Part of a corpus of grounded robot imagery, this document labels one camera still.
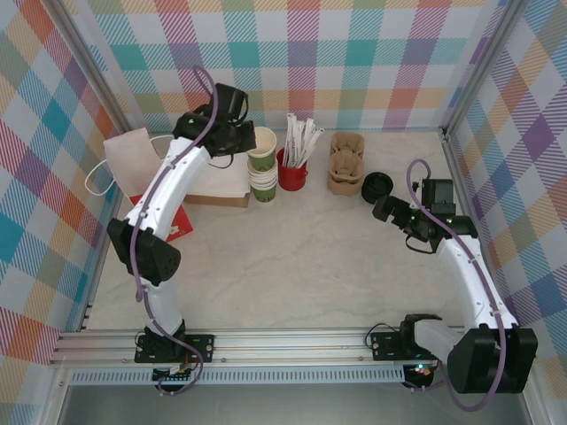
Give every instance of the green and white paper cup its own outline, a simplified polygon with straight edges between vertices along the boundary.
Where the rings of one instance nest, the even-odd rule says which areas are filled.
[[[267,127],[255,127],[256,149],[249,150],[248,158],[257,171],[269,171],[276,165],[276,134]]]
[[[272,199],[274,199],[274,197],[276,197],[276,186],[277,186],[277,181],[274,182],[274,185],[271,188],[265,188],[265,189],[256,189],[254,187],[254,185],[252,185],[252,193],[254,194],[254,196],[256,197],[256,199],[258,199],[260,202],[270,202]]]

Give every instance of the metal bracket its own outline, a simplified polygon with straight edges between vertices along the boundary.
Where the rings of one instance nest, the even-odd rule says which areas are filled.
[[[147,344],[151,344],[151,338],[147,335],[140,335],[137,338],[138,350],[134,355],[135,363],[160,363],[160,360],[154,355],[151,356],[151,350],[144,350]],[[185,334],[183,341],[197,350],[203,357],[203,363],[211,363],[213,361],[214,352],[214,335],[212,334]],[[176,356],[175,362],[185,363],[186,354],[189,357],[189,363],[197,363],[197,354],[188,352],[187,350],[180,350],[179,356]]]
[[[425,360],[437,360],[427,350],[419,349],[415,352],[404,350],[399,332],[375,332],[370,334],[372,359],[374,361],[402,360],[404,364],[414,361],[422,363]]]

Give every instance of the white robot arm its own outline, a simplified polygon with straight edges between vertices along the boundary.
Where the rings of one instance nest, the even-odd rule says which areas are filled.
[[[400,324],[400,351],[409,359],[424,354],[439,359],[447,365],[450,383],[457,392],[521,392],[537,349],[535,334],[519,327],[502,302],[470,217],[455,215],[453,182],[428,175],[421,184],[412,183],[410,171],[418,162],[426,166],[428,174],[431,172],[421,159],[410,165],[407,183],[414,203],[384,196],[377,200],[372,213],[381,221],[392,216],[392,224],[407,235],[406,244],[411,238],[429,243],[429,253],[445,263],[460,297],[465,333],[449,328],[437,315],[409,314]],[[421,202],[414,193],[420,186]]]

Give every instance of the metal frame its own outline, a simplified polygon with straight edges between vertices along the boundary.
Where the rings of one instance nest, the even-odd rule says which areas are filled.
[[[492,71],[494,64],[498,60],[498,57],[504,48],[504,44],[516,27],[516,23],[522,17],[524,10],[529,3],[530,0],[510,0],[506,6],[488,46],[478,60],[477,67],[475,68],[469,83],[461,94],[461,98],[458,100],[457,106],[454,108],[453,114],[447,123],[445,131],[446,134],[448,134],[449,140],[451,134],[455,131],[459,124],[461,124],[467,114],[472,102],[480,90],[480,87],[482,86],[482,83],[486,76]]]
[[[388,328],[379,331],[390,332]],[[213,334],[214,359],[207,367],[370,366],[432,364],[433,361],[375,362],[364,344],[367,329],[203,330]],[[134,362],[136,331],[64,333],[51,358],[52,367],[140,367]],[[147,367],[172,365],[152,365]]]
[[[97,93],[102,105],[113,120],[114,125],[121,133],[131,130],[132,127],[128,124],[126,115],[120,108],[116,96],[106,83],[102,71],[98,68],[97,61],[90,53],[87,44],[82,39],[66,7],[59,0],[42,0],[42,4],[45,10],[50,14],[57,30],[63,35],[74,58],[81,66],[87,80]]]

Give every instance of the white table surface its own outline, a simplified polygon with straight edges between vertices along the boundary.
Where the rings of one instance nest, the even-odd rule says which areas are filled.
[[[173,245],[182,253],[175,279],[188,328],[397,326],[407,313],[436,313],[462,325],[444,265],[408,250],[405,235],[376,220],[360,194],[329,192],[332,133],[318,141],[307,185],[298,192],[278,187],[273,202],[252,197],[247,209],[185,206],[194,231]],[[361,133],[365,174],[389,174],[394,196],[409,200],[405,174],[414,158],[430,163],[433,178],[450,178],[435,132]],[[277,136],[283,144],[285,133]],[[119,215],[127,210],[124,204]],[[145,322],[134,279],[111,246],[88,328],[142,328]]]

